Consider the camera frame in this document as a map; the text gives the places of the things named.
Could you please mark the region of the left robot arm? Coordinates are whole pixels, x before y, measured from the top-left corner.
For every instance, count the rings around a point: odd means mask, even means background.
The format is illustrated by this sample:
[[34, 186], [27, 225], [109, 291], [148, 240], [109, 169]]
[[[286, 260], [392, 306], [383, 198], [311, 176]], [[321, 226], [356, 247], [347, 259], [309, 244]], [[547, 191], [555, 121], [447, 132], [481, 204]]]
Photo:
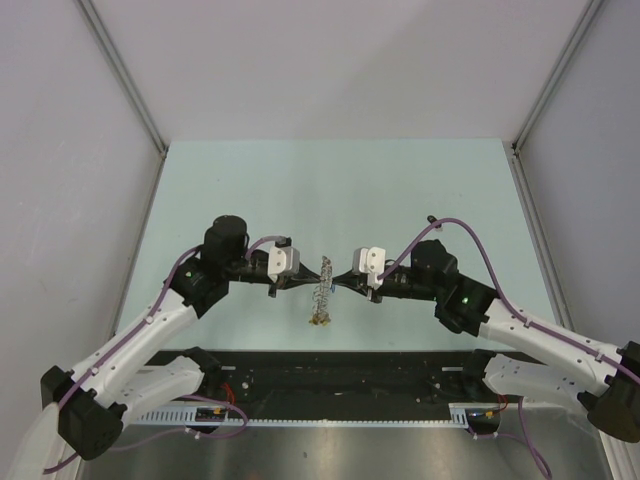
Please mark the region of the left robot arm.
[[246, 222], [215, 219], [201, 244], [173, 265], [155, 301], [125, 330], [70, 370], [51, 367], [40, 380], [45, 406], [59, 408], [58, 435], [76, 457], [93, 460], [109, 450], [137, 417], [180, 397], [207, 400], [221, 387], [219, 363], [200, 348], [186, 350], [150, 375], [140, 369], [173, 337], [202, 318], [233, 282], [265, 284], [269, 294], [316, 284], [288, 237], [270, 236], [272, 248], [249, 241]]

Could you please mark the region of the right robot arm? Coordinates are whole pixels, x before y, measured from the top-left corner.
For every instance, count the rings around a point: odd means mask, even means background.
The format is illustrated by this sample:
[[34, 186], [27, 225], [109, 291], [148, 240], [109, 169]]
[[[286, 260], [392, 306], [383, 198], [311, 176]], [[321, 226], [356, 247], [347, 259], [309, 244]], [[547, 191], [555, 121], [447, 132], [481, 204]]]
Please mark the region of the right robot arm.
[[509, 304], [498, 290], [458, 270], [438, 240], [421, 241], [407, 266], [384, 274], [385, 252], [361, 248], [350, 272], [334, 284], [373, 303], [385, 297], [432, 301], [449, 331], [495, 341], [528, 356], [510, 360], [479, 350], [463, 369], [461, 388], [473, 401], [491, 394], [529, 397], [582, 414], [601, 432], [627, 443], [639, 440], [639, 345], [597, 341], [545, 322]]

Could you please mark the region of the steel disc with key rings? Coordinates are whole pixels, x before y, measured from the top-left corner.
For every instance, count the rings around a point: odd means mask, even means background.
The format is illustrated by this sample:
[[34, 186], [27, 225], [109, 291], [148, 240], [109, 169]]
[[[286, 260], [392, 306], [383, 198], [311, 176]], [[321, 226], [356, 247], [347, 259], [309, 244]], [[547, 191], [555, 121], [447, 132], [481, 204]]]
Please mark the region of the steel disc with key rings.
[[321, 282], [313, 290], [311, 317], [317, 315], [321, 320], [323, 316], [330, 317], [329, 297], [331, 294], [330, 286], [333, 284], [333, 264], [327, 256], [322, 257], [319, 275], [321, 276]]

